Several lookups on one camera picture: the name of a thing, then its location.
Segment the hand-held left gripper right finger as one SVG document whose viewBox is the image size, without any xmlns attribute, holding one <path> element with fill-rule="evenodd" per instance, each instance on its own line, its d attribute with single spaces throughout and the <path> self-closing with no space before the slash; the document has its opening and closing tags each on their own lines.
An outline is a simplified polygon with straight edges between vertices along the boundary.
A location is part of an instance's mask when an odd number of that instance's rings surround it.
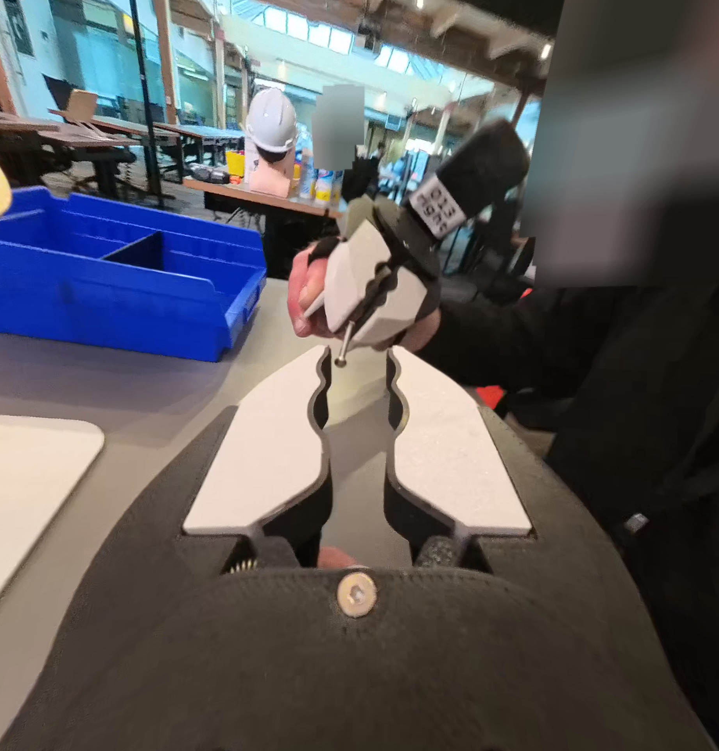
<svg viewBox="0 0 719 751">
<path fill-rule="evenodd" d="M 400 404 L 386 466 L 392 487 L 456 539 L 527 537 L 531 519 L 477 401 L 415 354 L 388 351 L 389 395 Z"/>
</svg>

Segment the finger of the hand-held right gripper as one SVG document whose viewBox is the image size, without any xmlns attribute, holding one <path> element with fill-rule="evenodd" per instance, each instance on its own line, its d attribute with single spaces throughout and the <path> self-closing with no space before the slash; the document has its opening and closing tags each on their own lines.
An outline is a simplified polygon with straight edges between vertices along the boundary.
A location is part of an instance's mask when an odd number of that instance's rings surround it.
<svg viewBox="0 0 719 751">
<path fill-rule="evenodd" d="M 355 328 L 355 346 L 388 343 L 409 328 L 427 296 L 428 288 L 408 268 L 395 269 L 380 293 L 360 315 Z"/>
<path fill-rule="evenodd" d="M 337 334 L 349 323 L 355 336 L 392 336 L 383 308 L 393 290 L 391 254 L 383 235 L 363 220 L 328 257 L 323 311 L 328 330 Z"/>
</svg>

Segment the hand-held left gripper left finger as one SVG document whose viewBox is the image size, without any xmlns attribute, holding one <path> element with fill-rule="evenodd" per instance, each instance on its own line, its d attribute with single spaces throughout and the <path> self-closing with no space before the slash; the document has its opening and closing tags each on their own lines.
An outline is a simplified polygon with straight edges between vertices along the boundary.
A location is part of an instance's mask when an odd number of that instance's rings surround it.
<svg viewBox="0 0 719 751">
<path fill-rule="evenodd" d="M 263 529 L 328 480 L 331 354 L 314 346 L 242 399 L 183 523 L 186 534 Z"/>
</svg>

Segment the blue plastic bin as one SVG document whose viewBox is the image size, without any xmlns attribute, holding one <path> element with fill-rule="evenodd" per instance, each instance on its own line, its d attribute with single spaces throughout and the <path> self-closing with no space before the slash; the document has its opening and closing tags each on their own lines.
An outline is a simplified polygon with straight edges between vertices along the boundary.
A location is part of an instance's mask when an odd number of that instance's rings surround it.
<svg viewBox="0 0 719 751">
<path fill-rule="evenodd" d="M 102 260 L 158 230 L 164 271 Z M 215 363 L 265 282 L 250 229 L 45 187 L 0 218 L 0 333 Z"/>
</svg>

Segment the person's right forearm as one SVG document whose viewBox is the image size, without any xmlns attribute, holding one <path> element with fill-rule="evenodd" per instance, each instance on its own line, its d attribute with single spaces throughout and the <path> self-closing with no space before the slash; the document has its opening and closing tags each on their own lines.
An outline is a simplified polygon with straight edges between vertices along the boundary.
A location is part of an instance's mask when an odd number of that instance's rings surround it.
<svg viewBox="0 0 719 751">
<path fill-rule="evenodd" d="M 442 303 L 427 323 L 416 354 L 459 384 L 637 406 L 671 395 L 687 358 L 713 375 L 719 285 L 540 287 L 503 306 Z"/>
</svg>

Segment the grey desk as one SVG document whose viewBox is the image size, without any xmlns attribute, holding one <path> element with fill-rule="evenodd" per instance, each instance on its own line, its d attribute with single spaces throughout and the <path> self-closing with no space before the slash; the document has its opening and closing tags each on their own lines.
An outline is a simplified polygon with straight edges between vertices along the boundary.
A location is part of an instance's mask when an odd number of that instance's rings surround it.
<svg viewBox="0 0 719 751">
<path fill-rule="evenodd" d="M 298 339 L 286 283 L 267 282 L 238 349 L 206 363 L 0 334 L 0 414 L 82 420 L 104 447 L 0 599 L 0 738 L 26 700 L 104 539 L 151 480 L 225 407 L 325 340 Z M 383 514 L 385 356 L 335 371 L 326 426 L 334 501 L 323 543 L 361 564 L 411 564 Z"/>
</svg>

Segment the brown office desk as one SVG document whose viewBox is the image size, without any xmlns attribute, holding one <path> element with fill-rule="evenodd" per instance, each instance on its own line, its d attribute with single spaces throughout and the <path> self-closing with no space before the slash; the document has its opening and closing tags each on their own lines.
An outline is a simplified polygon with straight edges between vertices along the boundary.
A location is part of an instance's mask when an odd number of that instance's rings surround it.
<svg viewBox="0 0 719 751">
<path fill-rule="evenodd" d="M 45 186 L 47 174 L 69 174 L 75 164 L 87 163 L 93 173 L 73 183 L 73 192 L 92 192 L 120 201 L 125 194 L 172 199 L 161 188 L 156 151 L 148 129 L 119 119 L 94 117 L 89 122 L 29 119 L 0 112 L 0 167 L 16 187 Z M 146 186 L 120 175 L 134 164 L 132 148 L 143 148 Z"/>
</svg>

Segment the person's right hand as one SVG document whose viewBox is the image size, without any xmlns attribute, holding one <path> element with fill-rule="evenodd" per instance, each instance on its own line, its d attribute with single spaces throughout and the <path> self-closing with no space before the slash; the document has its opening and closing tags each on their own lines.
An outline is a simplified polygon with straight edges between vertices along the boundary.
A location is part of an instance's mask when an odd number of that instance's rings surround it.
<svg viewBox="0 0 719 751">
<path fill-rule="evenodd" d="M 288 314 L 296 336 L 337 339 L 339 335 L 328 329 L 323 313 L 305 315 L 305 311 L 323 291 L 326 276 L 327 259 L 310 261 L 310 254 L 315 246 L 315 243 L 312 243 L 293 259 L 287 289 Z M 441 311 L 436 309 L 426 318 L 414 323 L 403 335 L 376 344 L 373 349 L 381 352 L 392 345 L 400 345 L 409 352 L 417 353 L 433 339 L 439 329 L 440 321 Z"/>
</svg>

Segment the pink mannequin head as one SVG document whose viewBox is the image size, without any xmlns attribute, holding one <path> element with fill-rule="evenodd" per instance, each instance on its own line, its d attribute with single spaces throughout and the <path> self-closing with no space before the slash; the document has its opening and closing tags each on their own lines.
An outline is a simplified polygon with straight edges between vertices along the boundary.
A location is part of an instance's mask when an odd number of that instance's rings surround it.
<svg viewBox="0 0 719 751">
<path fill-rule="evenodd" d="M 294 177 L 296 148 L 283 153 L 260 149 L 251 138 L 245 140 L 244 183 L 251 192 L 287 198 Z"/>
</svg>

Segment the wooden table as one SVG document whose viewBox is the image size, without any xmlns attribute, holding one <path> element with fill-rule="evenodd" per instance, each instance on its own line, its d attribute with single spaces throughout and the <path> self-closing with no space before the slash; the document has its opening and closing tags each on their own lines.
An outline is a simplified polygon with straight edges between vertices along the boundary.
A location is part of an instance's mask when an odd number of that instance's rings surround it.
<svg viewBox="0 0 719 751">
<path fill-rule="evenodd" d="M 344 200 L 338 203 L 321 203 L 298 196 L 280 198 L 271 194 L 253 192 L 247 186 L 206 183 L 189 176 L 183 179 L 182 185 L 204 195 L 218 196 L 221 202 L 225 201 L 237 207 L 243 207 L 245 210 L 263 214 L 279 211 L 339 220 L 347 208 Z"/>
</svg>

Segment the white hard hat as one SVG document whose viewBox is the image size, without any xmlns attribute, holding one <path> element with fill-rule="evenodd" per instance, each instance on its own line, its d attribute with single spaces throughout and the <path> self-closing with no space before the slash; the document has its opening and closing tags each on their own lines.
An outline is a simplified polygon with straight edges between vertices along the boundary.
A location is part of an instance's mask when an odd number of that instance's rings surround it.
<svg viewBox="0 0 719 751">
<path fill-rule="evenodd" d="M 283 155 L 296 145 L 296 111 L 280 89 L 266 87 L 255 94 L 245 125 L 255 147 L 267 153 Z"/>
</svg>

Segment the black bin divider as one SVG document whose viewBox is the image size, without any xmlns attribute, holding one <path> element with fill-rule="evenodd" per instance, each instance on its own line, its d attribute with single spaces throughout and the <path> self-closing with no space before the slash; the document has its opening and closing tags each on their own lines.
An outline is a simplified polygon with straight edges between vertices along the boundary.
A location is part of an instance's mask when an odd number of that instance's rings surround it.
<svg viewBox="0 0 719 751">
<path fill-rule="evenodd" d="M 155 231 L 102 257 L 103 261 L 125 266 L 164 271 L 164 237 Z"/>
</svg>

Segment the tan board stand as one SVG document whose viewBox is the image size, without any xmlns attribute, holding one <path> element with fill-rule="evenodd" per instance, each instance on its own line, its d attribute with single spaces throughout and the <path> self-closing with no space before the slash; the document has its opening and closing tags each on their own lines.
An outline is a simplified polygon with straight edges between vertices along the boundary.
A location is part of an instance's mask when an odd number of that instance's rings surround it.
<svg viewBox="0 0 719 751">
<path fill-rule="evenodd" d="M 72 89 L 61 116 L 73 125 L 89 125 L 97 108 L 98 94 L 83 89 Z"/>
</svg>

